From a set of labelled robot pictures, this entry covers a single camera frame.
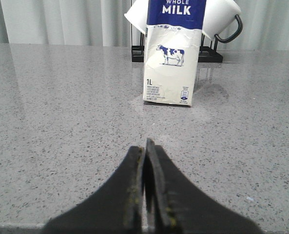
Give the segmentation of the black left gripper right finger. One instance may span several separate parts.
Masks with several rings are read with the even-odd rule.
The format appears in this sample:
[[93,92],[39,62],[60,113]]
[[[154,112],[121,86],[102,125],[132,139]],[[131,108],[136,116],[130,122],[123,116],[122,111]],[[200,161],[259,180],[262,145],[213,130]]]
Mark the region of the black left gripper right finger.
[[260,234],[250,219],[210,198],[175,166],[163,147],[147,139],[144,185],[154,234]]

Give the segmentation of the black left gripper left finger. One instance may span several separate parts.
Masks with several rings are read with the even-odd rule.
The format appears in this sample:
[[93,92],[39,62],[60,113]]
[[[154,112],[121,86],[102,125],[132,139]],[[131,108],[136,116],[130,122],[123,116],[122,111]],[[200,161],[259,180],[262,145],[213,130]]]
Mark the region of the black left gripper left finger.
[[90,197],[50,220],[44,234],[140,234],[143,148],[132,146],[111,177]]

